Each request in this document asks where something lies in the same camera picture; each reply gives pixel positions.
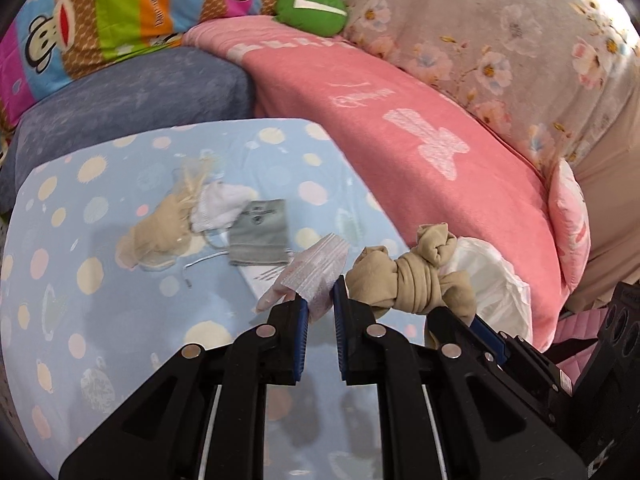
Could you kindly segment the white plastic trash bag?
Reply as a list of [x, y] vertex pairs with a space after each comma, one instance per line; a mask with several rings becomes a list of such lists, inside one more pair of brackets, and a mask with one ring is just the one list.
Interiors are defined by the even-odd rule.
[[476, 314], [495, 332], [533, 341], [532, 293], [497, 248], [473, 237], [459, 237], [440, 275], [464, 271], [474, 290]]

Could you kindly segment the tan knotted stocking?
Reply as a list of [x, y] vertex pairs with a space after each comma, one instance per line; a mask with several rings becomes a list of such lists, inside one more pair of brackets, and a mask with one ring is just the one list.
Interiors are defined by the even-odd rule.
[[476, 300], [469, 274], [442, 273], [456, 249], [457, 237], [446, 223], [420, 226], [416, 244], [396, 259], [384, 246], [364, 248], [346, 274], [348, 296], [370, 306], [376, 318], [390, 310], [427, 315], [446, 307], [470, 325]]

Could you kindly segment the pink plastic wrapper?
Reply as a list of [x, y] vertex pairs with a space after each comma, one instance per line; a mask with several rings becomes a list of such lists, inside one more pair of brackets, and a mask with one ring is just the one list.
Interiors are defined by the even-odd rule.
[[297, 254], [258, 299], [257, 312], [299, 296], [306, 301], [311, 323], [317, 322], [332, 306], [331, 289], [342, 275], [349, 244], [336, 234], [328, 234]]

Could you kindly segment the beige lace mesh bundle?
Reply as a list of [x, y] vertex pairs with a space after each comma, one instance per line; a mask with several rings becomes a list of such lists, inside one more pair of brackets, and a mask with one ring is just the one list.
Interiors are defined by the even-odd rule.
[[194, 237], [191, 211], [215, 166], [213, 156], [186, 158], [181, 163], [171, 191], [116, 245], [117, 261], [125, 269], [161, 271], [176, 263]]

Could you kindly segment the pink padded jacket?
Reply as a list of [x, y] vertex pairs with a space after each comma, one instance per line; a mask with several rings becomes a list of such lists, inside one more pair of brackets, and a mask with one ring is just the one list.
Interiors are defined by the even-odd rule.
[[607, 308], [600, 308], [563, 318], [558, 323], [551, 347], [544, 352], [552, 363], [567, 374], [573, 385], [576, 385], [592, 355], [607, 314]]

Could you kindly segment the pink white pillow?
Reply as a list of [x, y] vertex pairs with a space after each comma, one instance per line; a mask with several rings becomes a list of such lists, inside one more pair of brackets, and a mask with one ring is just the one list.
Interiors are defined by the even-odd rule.
[[551, 174], [548, 209], [564, 282], [574, 292], [586, 270], [591, 232], [584, 193], [564, 158]]

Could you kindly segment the grey fabric pouch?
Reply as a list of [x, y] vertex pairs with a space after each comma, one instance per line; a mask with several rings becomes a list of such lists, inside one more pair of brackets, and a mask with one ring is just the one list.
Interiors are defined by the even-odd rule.
[[288, 217], [285, 200], [252, 200], [228, 231], [232, 266], [287, 264]]

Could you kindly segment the pink bed blanket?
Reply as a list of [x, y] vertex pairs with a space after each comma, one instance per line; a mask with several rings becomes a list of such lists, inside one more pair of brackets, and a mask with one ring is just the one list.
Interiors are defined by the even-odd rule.
[[536, 170], [433, 88], [340, 38], [268, 16], [220, 18], [191, 28], [186, 46], [242, 67], [256, 112], [320, 125], [407, 242], [445, 222], [486, 240], [514, 265], [533, 299], [533, 343], [549, 348], [566, 297]]

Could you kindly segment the beige curtain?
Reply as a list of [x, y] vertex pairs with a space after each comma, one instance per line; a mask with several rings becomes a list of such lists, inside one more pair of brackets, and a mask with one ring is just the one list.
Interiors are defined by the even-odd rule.
[[639, 102], [631, 99], [577, 166], [588, 208], [591, 250], [582, 280], [565, 303], [603, 306], [615, 286], [639, 279]]

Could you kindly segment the white crumpled cloth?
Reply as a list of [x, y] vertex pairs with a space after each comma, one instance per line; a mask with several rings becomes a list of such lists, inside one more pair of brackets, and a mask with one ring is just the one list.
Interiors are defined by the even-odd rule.
[[245, 185], [228, 184], [221, 180], [207, 183], [191, 210], [192, 230], [201, 233], [229, 229], [254, 197], [254, 190]]

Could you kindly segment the grey floral quilt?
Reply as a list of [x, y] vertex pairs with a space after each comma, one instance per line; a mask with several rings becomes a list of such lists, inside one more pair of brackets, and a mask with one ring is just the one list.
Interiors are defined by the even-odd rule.
[[343, 0], [344, 36], [462, 106], [538, 171], [584, 160], [634, 102], [618, 0]]

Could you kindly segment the blue grey cushion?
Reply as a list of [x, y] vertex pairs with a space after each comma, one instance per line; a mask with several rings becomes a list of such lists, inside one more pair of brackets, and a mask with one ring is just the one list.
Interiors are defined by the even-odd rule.
[[37, 167], [130, 134], [252, 118], [252, 77], [191, 47], [130, 58], [76, 80], [22, 115], [1, 168], [1, 212]]

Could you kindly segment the green checkmark round cushion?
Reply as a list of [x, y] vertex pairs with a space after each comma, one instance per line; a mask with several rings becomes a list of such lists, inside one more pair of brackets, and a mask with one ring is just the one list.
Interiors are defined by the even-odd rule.
[[302, 32], [329, 38], [343, 30], [348, 12], [343, 0], [277, 0], [274, 19]]

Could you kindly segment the colourful monkey striped quilt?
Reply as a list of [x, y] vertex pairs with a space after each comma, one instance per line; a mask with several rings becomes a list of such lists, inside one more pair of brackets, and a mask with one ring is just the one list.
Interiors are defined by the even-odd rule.
[[214, 18], [276, 0], [1, 0], [1, 165], [22, 115], [72, 82], [160, 50]]

